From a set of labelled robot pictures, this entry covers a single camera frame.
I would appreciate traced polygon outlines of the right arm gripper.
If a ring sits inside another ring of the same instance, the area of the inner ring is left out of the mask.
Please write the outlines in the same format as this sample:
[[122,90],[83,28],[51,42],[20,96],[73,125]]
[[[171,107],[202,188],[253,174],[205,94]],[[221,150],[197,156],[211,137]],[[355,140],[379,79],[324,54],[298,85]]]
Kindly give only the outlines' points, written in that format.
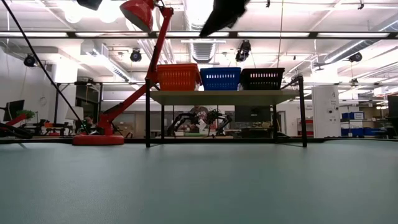
[[214,32],[234,24],[246,12],[249,0],[214,0],[214,12],[203,26],[200,37],[208,37]]

